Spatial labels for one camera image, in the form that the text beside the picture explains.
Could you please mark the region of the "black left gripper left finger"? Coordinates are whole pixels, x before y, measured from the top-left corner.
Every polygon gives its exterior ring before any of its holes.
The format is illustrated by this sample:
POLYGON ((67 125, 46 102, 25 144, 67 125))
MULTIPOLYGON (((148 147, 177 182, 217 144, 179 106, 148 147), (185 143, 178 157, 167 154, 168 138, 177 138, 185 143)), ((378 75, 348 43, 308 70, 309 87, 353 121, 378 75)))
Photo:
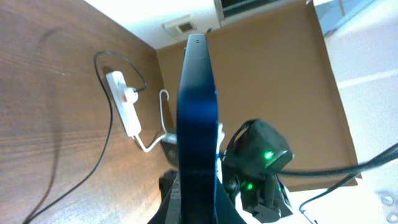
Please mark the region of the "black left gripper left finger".
POLYGON ((161 204, 148 224, 180 224, 180 179, 176 170, 168 170, 159 178, 161 204))

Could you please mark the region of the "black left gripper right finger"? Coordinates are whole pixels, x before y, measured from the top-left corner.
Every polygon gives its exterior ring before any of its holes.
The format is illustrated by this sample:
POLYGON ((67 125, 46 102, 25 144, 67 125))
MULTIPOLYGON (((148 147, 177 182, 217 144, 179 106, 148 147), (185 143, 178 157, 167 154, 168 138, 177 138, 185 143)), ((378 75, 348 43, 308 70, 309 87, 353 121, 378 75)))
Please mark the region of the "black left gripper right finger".
POLYGON ((215 209, 217 224, 246 224, 235 209, 219 179, 216 179, 215 209))

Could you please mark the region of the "blue Galaxy smartphone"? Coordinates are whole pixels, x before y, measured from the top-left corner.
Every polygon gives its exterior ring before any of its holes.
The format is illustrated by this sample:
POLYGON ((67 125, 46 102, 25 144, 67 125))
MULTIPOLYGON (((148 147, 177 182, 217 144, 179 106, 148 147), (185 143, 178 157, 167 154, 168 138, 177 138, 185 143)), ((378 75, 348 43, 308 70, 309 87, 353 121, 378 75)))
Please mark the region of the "blue Galaxy smartphone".
POLYGON ((206 37, 191 34, 177 103, 182 223, 215 223, 217 91, 206 37))

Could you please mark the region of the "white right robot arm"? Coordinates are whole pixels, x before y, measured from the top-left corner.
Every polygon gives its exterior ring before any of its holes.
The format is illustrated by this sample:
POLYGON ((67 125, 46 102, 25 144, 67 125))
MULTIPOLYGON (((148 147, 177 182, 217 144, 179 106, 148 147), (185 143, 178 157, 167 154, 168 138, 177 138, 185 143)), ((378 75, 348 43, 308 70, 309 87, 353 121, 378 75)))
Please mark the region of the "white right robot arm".
POLYGON ((229 141, 221 159, 223 187, 232 203, 261 223, 293 214, 285 185, 277 172, 294 155, 286 139, 261 119, 245 121, 229 141))

